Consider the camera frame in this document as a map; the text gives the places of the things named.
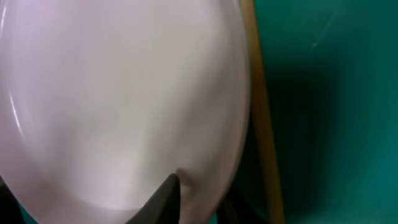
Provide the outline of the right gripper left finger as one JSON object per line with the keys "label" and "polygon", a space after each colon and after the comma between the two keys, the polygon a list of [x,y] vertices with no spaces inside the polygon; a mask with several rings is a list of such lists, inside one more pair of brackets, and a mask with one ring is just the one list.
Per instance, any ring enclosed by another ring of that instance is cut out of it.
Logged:
{"label": "right gripper left finger", "polygon": [[0,180],[0,222],[1,224],[24,224],[19,204],[7,185]]}

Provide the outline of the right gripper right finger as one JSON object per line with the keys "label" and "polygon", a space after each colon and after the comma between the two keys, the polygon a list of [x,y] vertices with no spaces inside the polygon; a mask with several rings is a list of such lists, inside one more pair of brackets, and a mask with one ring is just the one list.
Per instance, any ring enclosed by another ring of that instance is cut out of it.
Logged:
{"label": "right gripper right finger", "polygon": [[126,224],[178,224],[181,190],[177,174],[170,174]]}

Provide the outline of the wooden chopstick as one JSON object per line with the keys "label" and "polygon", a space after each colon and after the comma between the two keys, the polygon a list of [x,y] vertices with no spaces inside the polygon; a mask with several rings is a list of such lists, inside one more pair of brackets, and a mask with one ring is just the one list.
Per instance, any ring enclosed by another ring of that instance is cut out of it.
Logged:
{"label": "wooden chopstick", "polygon": [[251,114],[256,135],[263,182],[265,186],[269,222],[284,224],[284,205],[275,152],[269,99],[267,95],[261,41],[257,26],[254,0],[240,0],[248,42],[251,76]]}

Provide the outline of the large white plate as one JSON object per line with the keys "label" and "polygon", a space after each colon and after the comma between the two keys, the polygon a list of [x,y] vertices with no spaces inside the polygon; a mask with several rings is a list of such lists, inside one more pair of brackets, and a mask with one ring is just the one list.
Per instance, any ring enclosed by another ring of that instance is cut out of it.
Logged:
{"label": "large white plate", "polygon": [[249,89],[238,1],[2,1],[1,177],[38,223],[125,223],[177,174],[206,223]]}

